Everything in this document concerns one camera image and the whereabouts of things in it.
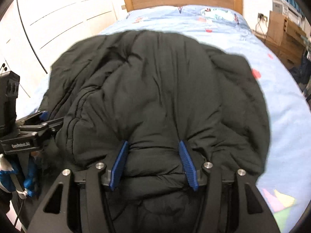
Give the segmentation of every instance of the wooden dresser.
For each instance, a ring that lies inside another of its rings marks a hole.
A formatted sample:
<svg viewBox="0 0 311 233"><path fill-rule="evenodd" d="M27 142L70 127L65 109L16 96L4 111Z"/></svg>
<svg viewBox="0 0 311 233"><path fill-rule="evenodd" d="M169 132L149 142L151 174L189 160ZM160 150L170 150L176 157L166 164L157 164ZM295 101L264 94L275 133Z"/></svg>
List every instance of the wooden dresser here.
<svg viewBox="0 0 311 233"><path fill-rule="evenodd" d="M280 59L287 69L299 67L305 44L301 35L306 33L287 16L270 11L269 27L266 34L255 34Z"/></svg>

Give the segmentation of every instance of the dark garment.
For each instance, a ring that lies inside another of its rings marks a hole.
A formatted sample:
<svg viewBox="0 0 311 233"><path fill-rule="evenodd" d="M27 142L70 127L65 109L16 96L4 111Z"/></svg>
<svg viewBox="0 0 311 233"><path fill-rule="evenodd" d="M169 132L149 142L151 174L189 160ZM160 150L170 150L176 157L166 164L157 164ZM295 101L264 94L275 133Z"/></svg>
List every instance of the dark garment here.
<svg viewBox="0 0 311 233"><path fill-rule="evenodd" d="M63 157L49 157L51 166L65 159L64 168L85 169L129 141L108 197L117 232L192 231L202 196L187 183L180 140L200 150L202 163L255 178L264 171L268 116L247 61L179 34L78 42L52 65L45 101L50 119L64 116L55 138Z"/></svg>

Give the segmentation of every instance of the blue glove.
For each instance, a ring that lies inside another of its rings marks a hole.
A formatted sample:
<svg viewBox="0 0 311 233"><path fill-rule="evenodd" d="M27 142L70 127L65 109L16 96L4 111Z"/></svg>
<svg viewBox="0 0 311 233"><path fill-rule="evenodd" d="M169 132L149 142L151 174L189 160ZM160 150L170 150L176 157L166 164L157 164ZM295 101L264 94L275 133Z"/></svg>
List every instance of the blue glove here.
<svg viewBox="0 0 311 233"><path fill-rule="evenodd" d="M16 190L10 174L18 174L21 172L19 164L13 160L8 160L3 154L0 154L0 189L6 193ZM33 157L29 156L28 174L24 181L26 196L33 197L35 195L35 182L37 177L37 166Z"/></svg>

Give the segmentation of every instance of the teal curtain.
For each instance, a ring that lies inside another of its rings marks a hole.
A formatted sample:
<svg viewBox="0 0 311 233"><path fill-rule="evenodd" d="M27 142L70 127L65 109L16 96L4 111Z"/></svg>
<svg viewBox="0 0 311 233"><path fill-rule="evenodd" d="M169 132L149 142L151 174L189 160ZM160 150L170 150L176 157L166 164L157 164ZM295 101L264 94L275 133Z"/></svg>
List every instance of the teal curtain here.
<svg viewBox="0 0 311 233"><path fill-rule="evenodd" d="M291 5L293 5L295 7L295 9L301 14L304 16L304 14L302 13L301 11L301 8L299 8L298 4L294 1L294 0L285 0L287 1L288 3L290 3Z"/></svg>

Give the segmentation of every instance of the green triangle pattern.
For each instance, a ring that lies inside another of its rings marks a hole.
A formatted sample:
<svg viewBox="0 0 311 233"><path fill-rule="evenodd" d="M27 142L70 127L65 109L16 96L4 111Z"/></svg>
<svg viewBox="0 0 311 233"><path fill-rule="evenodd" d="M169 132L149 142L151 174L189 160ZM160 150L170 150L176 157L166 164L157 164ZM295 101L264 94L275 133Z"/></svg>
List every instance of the green triangle pattern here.
<svg viewBox="0 0 311 233"><path fill-rule="evenodd" d="M282 211L279 211L273 214L276 220L276 223L279 226L279 229L281 232L283 231L286 225L287 218L290 215L290 210L291 208L286 208L286 209L283 209Z"/></svg>

